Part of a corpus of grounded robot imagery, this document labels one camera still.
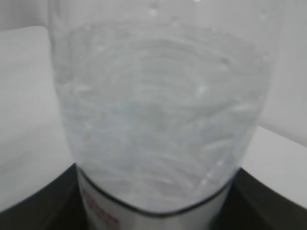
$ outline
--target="water droplet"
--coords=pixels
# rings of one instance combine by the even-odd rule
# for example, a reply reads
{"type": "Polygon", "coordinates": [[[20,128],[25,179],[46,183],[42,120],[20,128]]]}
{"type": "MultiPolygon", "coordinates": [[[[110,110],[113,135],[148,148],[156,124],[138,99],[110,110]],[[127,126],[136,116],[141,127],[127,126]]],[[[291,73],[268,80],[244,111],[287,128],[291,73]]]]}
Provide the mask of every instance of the water droplet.
{"type": "Polygon", "coordinates": [[[152,3],[150,4],[149,14],[152,17],[156,17],[159,13],[159,5],[158,3],[152,3]]]}
{"type": "Polygon", "coordinates": [[[268,19],[268,16],[265,10],[260,11],[259,19],[260,21],[266,21],[268,19]]]}
{"type": "Polygon", "coordinates": [[[90,29],[91,29],[91,26],[90,26],[89,24],[87,24],[87,25],[84,26],[84,28],[85,28],[86,30],[90,30],[90,29]]]}
{"type": "Polygon", "coordinates": [[[226,72],[229,70],[230,60],[227,57],[223,57],[220,60],[220,70],[226,72]]]}
{"type": "Polygon", "coordinates": [[[211,172],[207,174],[207,178],[208,178],[208,179],[212,179],[212,178],[213,178],[213,175],[212,175],[211,172]]]}
{"type": "Polygon", "coordinates": [[[199,86],[195,92],[195,97],[201,98],[207,90],[208,90],[208,87],[206,85],[199,86]]]}
{"type": "Polygon", "coordinates": [[[173,16],[173,17],[172,17],[172,25],[173,25],[174,27],[179,27],[179,26],[180,26],[180,21],[179,21],[178,16],[173,16]]]}
{"type": "Polygon", "coordinates": [[[85,124],[85,128],[86,128],[87,130],[90,130],[90,129],[93,128],[93,126],[91,125],[91,123],[87,122],[87,123],[85,124]]]}
{"type": "Polygon", "coordinates": [[[224,165],[223,161],[218,161],[217,166],[222,167],[224,165]]]}
{"type": "Polygon", "coordinates": [[[76,92],[86,92],[91,90],[91,87],[85,84],[77,84],[74,86],[74,88],[76,92]]]}
{"type": "Polygon", "coordinates": [[[269,54],[264,54],[264,55],[262,56],[262,58],[263,58],[263,60],[265,60],[265,61],[267,61],[267,62],[269,62],[269,61],[271,60],[271,57],[270,57],[269,54]]]}
{"type": "Polygon", "coordinates": [[[98,46],[98,47],[97,47],[98,53],[103,52],[105,49],[106,49],[106,48],[105,48],[104,46],[98,46]]]}
{"type": "Polygon", "coordinates": [[[266,21],[267,20],[267,15],[266,14],[261,14],[260,16],[259,16],[259,19],[261,20],[261,21],[266,21]]]}

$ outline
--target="air bubble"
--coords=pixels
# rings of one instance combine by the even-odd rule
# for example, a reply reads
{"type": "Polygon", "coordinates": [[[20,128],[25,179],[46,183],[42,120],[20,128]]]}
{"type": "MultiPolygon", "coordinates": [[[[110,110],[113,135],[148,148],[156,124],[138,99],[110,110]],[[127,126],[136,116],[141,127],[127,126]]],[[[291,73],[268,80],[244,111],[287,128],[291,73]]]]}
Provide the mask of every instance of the air bubble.
{"type": "Polygon", "coordinates": [[[207,90],[208,90],[208,87],[206,85],[201,85],[200,87],[197,88],[195,92],[195,97],[201,98],[207,90]]]}
{"type": "Polygon", "coordinates": [[[159,13],[159,5],[157,3],[152,3],[150,5],[149,14],[152,17],[156,17],[159,13]]]}
{"type": "Polygon", "coordinates": [[[97,51],[98,51],[99,53],[103,52],[105,49],[106,49],[106,48],[105,48],[104,46],[98,46],[98,47],[97,47],[97,51]]]}
{"type": "Polygon", "coordinates": [[[179,18],[178,18],[177,16],[173,16],[173,17],[172,17],[172,25],[173,25],[174,27],[179,27],[180,21],[179,21],[179,18]]]}
{"type": "Polygon", "coordinates": [[[261,21],[266,21],[267,20],[267,15],[266,14],[261,14],[260,16],[259,16],[259,19],[261,20],[261,21]]]}
{"type": "Polygon", "coordinates": [[[265,10],[261,10],[260,11],[260,15],[259,15],[259,19],[260,21],[264,22],[268,19],[267,13],[265,10]]]}
{"type": "Polygon", "coordinates": [[[220,60],[220,67],[219,68],[220,68],[221,71],[226,72],[226,71],[229,70],[230,64],[231,64],[231,61],[228,58],[223,57],[220,60]]]}
{"type": "Polygon", "coordinates": [[[217,166],[219,166],[219,167],[224,166],[224,162],[223,161],[218,161],[217,166]]]}

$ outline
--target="clear water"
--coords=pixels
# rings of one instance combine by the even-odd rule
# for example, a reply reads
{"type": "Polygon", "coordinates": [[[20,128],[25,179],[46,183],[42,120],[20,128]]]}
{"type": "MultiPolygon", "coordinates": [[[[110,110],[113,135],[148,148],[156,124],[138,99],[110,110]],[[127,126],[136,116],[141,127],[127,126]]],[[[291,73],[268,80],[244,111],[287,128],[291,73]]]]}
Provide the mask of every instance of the clear water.
{"type": "Polygon", "coordinates": [[[149,211],[197,203],[234,175],[268,87],[252,45],[183,25],[90,25],[53,57],[78,165],[149,211]]]}

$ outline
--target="white surface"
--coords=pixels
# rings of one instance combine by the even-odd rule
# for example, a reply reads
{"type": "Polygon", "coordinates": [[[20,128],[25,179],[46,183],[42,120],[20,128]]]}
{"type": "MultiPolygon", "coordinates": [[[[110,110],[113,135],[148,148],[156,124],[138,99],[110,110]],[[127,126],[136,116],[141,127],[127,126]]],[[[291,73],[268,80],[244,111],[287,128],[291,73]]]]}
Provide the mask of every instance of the white surface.
{"type": "Polygon", "coordinates": [[[46,29],[0,32],[0,211],[72,163],[53,92],[46,29]]]}
{"type": "Polygon", "coordinates": [[[258,127],[243,168],[284,197],[307,208],[307,148],[258,127]]]}

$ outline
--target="white wall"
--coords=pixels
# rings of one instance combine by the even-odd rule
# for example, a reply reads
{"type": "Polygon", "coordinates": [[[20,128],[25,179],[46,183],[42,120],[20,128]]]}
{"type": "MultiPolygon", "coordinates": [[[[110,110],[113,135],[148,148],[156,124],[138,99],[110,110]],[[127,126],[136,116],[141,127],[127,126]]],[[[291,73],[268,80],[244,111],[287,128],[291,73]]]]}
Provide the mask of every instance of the white wall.
{"type": "MultiPolygon", "coordinates": [[[[307,1],[289,1],[261,125],[307,146],[307,1]]],[[[0,30],[46,25],[47,0],[1,0],[0,30]]]]}
{"type": "Polygon", "coordinates": [[[47,0],[0,0],[0,30],[45,26],[47,0]]]}

